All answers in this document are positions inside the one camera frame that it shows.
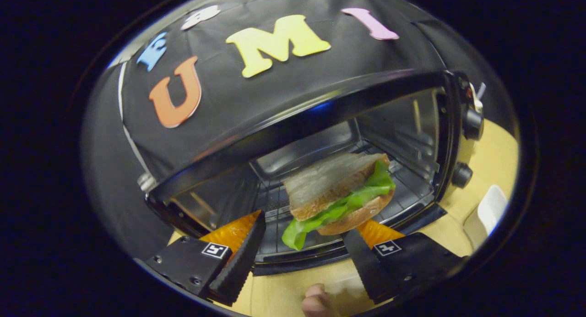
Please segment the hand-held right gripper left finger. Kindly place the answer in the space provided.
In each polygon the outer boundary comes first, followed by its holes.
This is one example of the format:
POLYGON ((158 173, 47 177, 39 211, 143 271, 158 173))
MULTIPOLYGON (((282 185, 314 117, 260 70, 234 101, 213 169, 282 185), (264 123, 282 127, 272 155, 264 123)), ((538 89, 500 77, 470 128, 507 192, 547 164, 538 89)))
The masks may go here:
POLYGON ((201 238, 181 236, 145 265, 191 295, 230 306, 253 269, 265 230, 264 211, 257 210, 201 238))

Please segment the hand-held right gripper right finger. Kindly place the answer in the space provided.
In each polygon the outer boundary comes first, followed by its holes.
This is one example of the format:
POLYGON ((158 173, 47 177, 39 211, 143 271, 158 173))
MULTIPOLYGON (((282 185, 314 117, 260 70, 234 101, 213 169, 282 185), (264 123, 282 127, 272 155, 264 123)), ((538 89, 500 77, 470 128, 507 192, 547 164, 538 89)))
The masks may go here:
POLYGON ((417 296, 444 281, 465 260, 423 233, 403 235, 373 220, 342 238, 375 304, 417 296))

